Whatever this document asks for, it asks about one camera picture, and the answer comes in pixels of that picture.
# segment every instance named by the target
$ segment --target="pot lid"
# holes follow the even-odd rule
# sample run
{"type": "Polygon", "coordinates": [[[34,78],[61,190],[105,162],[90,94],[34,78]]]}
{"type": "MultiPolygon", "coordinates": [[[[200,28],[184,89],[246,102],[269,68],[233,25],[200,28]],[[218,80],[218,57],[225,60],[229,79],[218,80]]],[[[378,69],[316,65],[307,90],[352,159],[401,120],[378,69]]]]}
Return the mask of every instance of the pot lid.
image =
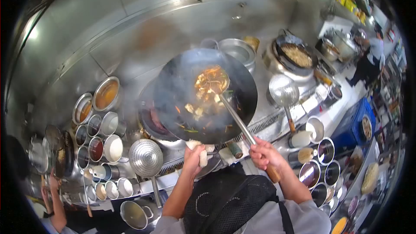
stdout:
{"type": "Polygon", "coordinates": [[[344,34],[339,30],[336,30],[335,34],[339,36],[349,47],[351,47],[352,49],[356,49],[356,45],[354,41],[351,39],[350,34],[344,34]]]}

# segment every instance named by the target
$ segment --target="shelf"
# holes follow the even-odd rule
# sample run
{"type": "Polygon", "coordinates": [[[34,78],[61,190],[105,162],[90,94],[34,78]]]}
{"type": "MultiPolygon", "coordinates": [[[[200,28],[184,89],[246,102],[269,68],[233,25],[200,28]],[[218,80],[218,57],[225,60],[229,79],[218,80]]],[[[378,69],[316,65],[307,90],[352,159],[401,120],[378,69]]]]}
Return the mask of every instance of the shelf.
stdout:
{"type": "MultiPolygon", "coordinates": [[[[363,164],[361,165],[361,168],[358,171],[357,176],[354,178],[354,181],[352,182],[351,186],[347,190],[346,195],[345,195],[345,199],[349,199],[349,198],[352,198],[354,196],[358,196],[358,199],[360,200],[360,202],[363,202],[361,200],[361,198],[364,195],[361,195],[361,185],[362,185],[362,182],[364,180],[364,176],[365,176],[365,173],[367,171],[368,166],[371,163],[374,163],[374,162],[377,161],[377,158],[376,158],[376,155],[375,155],[375,152],[374,152],[374,148],[376,146],[376,143],[377,143],[376,138],[373,137],[373,139],[370,143],[369,150],[367,151],[367,155],[364,158],[363,164]]],[[[345,170],[343,172],[343,175],[345,176],[347,173],[348,173],[348,170],[345,170]]],[[[336,208],[334,213],[332,213],[332,215],[330,216],[331,223],[333,224],[332,227],[334,227],[334,224],[336,224],[336,222],[335,222],[336,219],[339,219],[342,216],[341,215],[342,212],[340,210],[340,207],[341,207],[340,205],[342,204],[342,202],[343,201],[339,202],[338,207],[336,208]]],[[[373,203],[369,203],[369,204],[365,205],[363,211],[361,212],[361,215],[359,216],[359,218],[362,219],[362,221],[365,219],[365,217],[367,216],[367,214],[370,211],[372,206],[373,206],[373,203]]]]}

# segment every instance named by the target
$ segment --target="stainless steel wall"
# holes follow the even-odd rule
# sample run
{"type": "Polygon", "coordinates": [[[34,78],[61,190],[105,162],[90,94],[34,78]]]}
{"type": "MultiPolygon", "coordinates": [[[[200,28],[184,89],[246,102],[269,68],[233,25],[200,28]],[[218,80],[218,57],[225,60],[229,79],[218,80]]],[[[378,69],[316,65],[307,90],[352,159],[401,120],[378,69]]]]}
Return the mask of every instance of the stainless steel wall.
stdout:
{"type": "Polygon", "coordinates": [[[331,0],[297,0],[289,30],[304,39],[308,44],[315,45],[317,36],[324,21],[320,18],[320,10],[328,6],[331,0]]]}
{"type": "Polygon", "coordinates": [[[65,124],[78,96],[108,75],[123,83],[166,63],[205,37],[262,35],[287,28],[294,0],[56,0],[23,48],[11,81],[8,131],[34,103],[31,129],[65,124]],[[232,21],[245,1],[245,17],[232,21]],[[169,9],[181,9],[169,13],[169,9]]]}

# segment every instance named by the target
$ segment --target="hand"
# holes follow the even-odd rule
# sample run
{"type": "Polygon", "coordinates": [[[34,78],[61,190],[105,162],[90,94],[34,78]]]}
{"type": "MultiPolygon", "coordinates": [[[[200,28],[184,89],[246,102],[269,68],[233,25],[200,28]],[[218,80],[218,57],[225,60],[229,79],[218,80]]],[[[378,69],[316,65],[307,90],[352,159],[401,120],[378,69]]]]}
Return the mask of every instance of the hand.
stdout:
{"type": "Polygon", "coordinates": [[[281,154],[272,146],[271,143],[260,138],[254,137],[256,145],[251,145],[248,151],[254,165],[262,170],[266,170],[268,164],[275,167],[280,167],[285,163],[281,154]]]}
{"type": "Polygon", "coordinates": [[[42,186],[42,189],[40,190],[40,192],[42,193],[42,198],[43,198],[44,203],[48,203],[49,196],[48,196],[48,190],[46,189],[46,186],[42,186]]]}
{"type": "Polygon", "coordinates": [[[186,147],[184,155],[184,166],[182,172],[188,172],[192,176],[197,175],[201,171],[199,166],[199,154],[205,150],[205,145],[197,145],[193,150],[186,147]]]}
{"type": "Polygon", "coordinates": [[[51,174],[49,176],[49,188],[51,189],[51,191],[57,191],[59,188],[59,182],[55,178],[53,172],[54,172],[54,169],[52,168],[51,174]]]}

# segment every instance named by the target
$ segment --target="mesh apron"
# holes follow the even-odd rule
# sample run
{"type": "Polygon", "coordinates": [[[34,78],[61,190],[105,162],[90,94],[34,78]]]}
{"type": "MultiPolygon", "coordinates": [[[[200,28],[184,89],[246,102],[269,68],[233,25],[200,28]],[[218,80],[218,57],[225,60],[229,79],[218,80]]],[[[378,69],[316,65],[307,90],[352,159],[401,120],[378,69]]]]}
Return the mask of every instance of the mesh apron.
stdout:
{"type": "MultiPolygon", "coordinates": [[[[279,202],[276,188],[264,176],[237,174],[230,168],[211,173],[195,183],[185,206],[185,231],[187,234],[232,234],[267,201],[279,202]]],[[[279,207],[284,230],[287,234],[293,233],[282,202],[279,207]]]]}

